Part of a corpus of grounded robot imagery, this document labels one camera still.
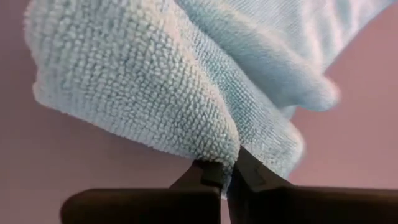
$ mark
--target fabric texture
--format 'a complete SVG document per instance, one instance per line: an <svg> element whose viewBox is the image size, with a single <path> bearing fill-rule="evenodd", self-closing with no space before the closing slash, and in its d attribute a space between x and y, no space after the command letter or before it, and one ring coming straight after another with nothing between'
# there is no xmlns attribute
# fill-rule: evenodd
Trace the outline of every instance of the fabric texture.
<svg viewBox="0 0 398 224"><path fill-rule="evenodd" d="M243 145L287 177L296 106L324 111L323 76L394 0L32 0L35 99L154 149L224 164Z"/></svg>

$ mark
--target light blue microfiber cloth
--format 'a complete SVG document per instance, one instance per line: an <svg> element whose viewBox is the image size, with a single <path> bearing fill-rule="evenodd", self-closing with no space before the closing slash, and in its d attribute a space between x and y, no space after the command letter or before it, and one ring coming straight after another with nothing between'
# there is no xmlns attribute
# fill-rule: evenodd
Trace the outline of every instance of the light blue microfiber cloth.
<svg viewBox="0 0 398 224"><path fill-rule="evenodd" d="M303 154L295 107L336 104L324 71L393 2L33 0L34 96L157 150L222 162L226 177L240 145L287 177Z"/></svg>

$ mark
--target pink background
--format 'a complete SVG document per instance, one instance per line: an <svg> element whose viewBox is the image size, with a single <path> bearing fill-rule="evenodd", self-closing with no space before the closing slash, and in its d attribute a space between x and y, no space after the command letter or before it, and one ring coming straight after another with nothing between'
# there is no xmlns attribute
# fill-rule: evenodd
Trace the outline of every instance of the pink background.
<svg viewBox="0 0 398 224"><path fill-rule="evenodd" d="M22 38L27 0L0 1L0 223L58 223L67 196L90 187L170 185L190 161L146 149L38 105ZM299 110L302 185L398 189L398 4L372 21L329 69L343 92L326 113ZM229 223L223 205L223 223Z"/></svg>

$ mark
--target microfiber cloth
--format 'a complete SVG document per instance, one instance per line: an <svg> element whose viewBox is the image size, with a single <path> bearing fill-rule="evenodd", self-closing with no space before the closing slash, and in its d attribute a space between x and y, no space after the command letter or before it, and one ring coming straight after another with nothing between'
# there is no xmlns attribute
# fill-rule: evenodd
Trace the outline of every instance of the microfiber cloth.
<svg viewBox="0 0 398 224"><path fill-rule="evenodd" d="M339 100L325 70L394 0L33 0L35 99L159 151L286 178L290 118Z"/></svg>

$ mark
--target pink wall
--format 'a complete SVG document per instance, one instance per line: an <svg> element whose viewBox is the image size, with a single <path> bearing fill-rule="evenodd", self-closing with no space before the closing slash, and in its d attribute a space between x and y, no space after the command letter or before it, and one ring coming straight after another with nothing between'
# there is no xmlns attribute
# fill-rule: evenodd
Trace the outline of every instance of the pink wall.
<svg viewBox="0 0 398 224"><path fill-rule="evenodd" d="M171 184L190 161L146 149L33 100L35 67L21 31L26 2L0 1L0 223L57 223L62 200L90 187ZM336 109L298 111L294 122L308 147L292 182L398 189L397 23L395 4L330 68L343 92ZM223 216L228 217L225 205Z"/></svg>

